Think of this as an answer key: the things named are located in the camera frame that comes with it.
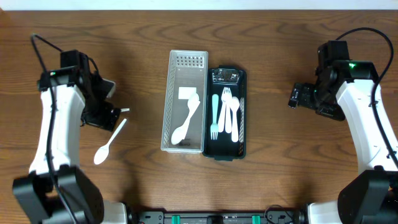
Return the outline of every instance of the wood grain tabletop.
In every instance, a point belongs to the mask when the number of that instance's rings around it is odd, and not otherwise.
[[[357,27],[373,27],[398,44],[397,11],[31,11],[0,12],[0,223],[29,220],[12,194],[28,174],[39,141],[41,69],[29,41],[35,32],[64,50],[93,58],[116,82],[110,100],[130,108],[128,122],[96,166],[111,132],[82,127],[81,169],[110,201],[168,211],[265,210],[279,204],[337,199],[358,174],[346,121],[287,106],[295,82],[315,82],[319,45]],[[387,63],[384,40],[347,36],[352,59]],[[39,44],[49,69],[59,54]],[[160,150],[171,50],[206,50],[209,66],[237,65],[248,75],[247,155],[220,162],[201,154]],[[398,61],[382,85],[384,106],[398,131]]]

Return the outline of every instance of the white spoon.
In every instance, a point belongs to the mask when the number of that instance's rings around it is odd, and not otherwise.
[[[239,134],[238,134],[238,120],[236,117],[236,112],[239,109],[240,103],[237,97],[232,97],[232,100],[230,101],[230,106],[231,106],[231,111],[232,111],[232,134],[231,134],[231,139],[232,142],[237,142],[239,139]]]
[[[191,120],[192,115],[194,112],[197,110],[198,106],[200,104],[199,101],[199,95],[198,93],[194,94],[189,98],[188,100],[188,109],[189,109],[189,114],[188,117],[186,118],[184,124],[181,127],[178,127],[174,130],[171,138],[171,142],[173,145],[176,145],[180,143],[183,139],[185,139],[185,136],[187,135],[188,127],[189,127],[189,121]]]
[[[102,146],[97,150],[94,156],[94,164],[98,165],[105,161],[105,159],[109,154],[109,145],[111,144],[113,139],[115,139],[115,137],[118,135],[120,130],[123,128],[123,125],[126,123],[126,121],[127,119],[124,118],[123,121],[119,124],[118,128],[116,128],[115,132],[112,134],[111,139],[108,141],[108,143],[106,143],[106,145]]]

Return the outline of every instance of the green tape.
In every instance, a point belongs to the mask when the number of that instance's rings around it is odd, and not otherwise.
[[[261,217],[259,215],[253,215],[252,217],[253,224],[261,224]]]
[[[179,215],[172,216],[172,224],[180,224],[180,216]]]

